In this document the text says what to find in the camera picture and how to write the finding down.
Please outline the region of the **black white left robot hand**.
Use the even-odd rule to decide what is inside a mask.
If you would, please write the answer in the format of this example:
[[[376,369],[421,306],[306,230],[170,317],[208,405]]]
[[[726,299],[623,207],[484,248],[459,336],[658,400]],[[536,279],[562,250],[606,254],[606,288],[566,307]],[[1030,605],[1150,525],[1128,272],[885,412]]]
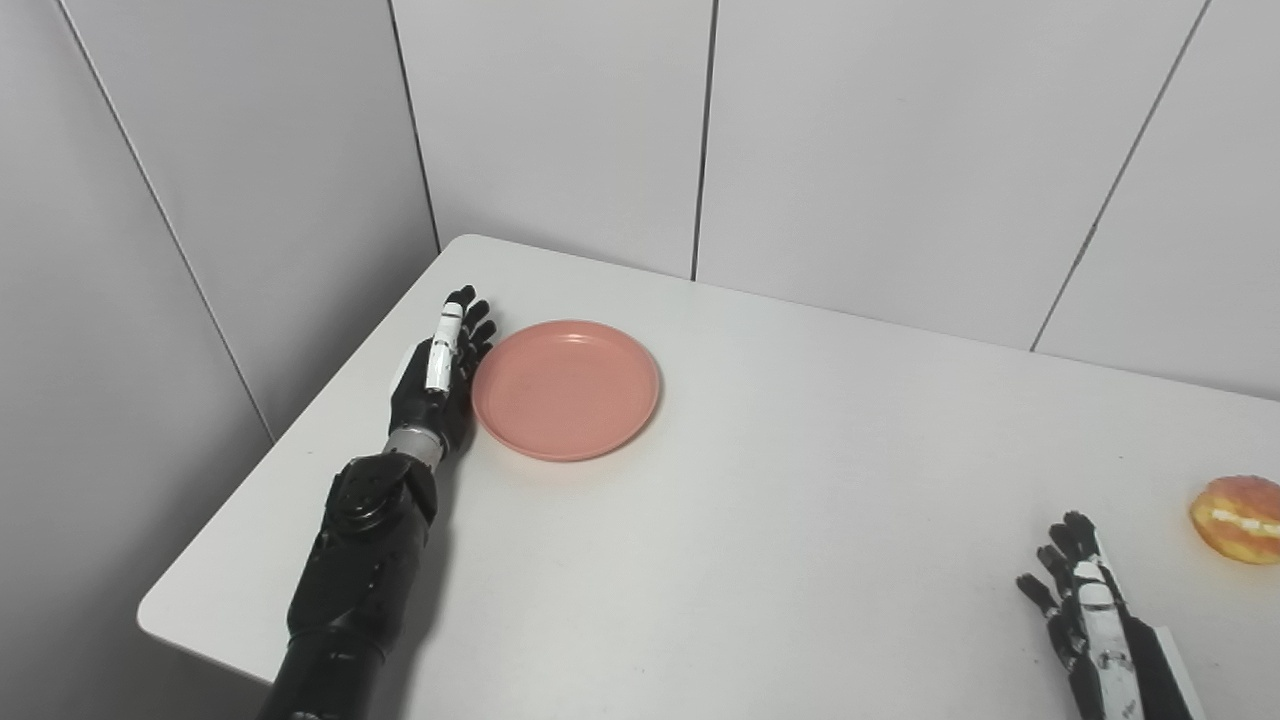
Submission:
[[[387,452],[438,468],[470,428],[474,380],[492,351],[490,304],[466,284],[449,293],[434,334],[417,345],[390,395]]]

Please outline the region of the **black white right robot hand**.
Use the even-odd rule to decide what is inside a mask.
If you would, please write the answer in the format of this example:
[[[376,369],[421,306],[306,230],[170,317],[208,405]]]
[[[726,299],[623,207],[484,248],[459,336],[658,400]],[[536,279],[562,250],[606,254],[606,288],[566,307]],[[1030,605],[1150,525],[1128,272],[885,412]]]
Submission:
[[[1135,616],[1094,523],[1065,512],[1036,551],[1053,580],[1016,587],[1039,611],[1083,719],[1203,719],[1203,705],[1166,626]]]

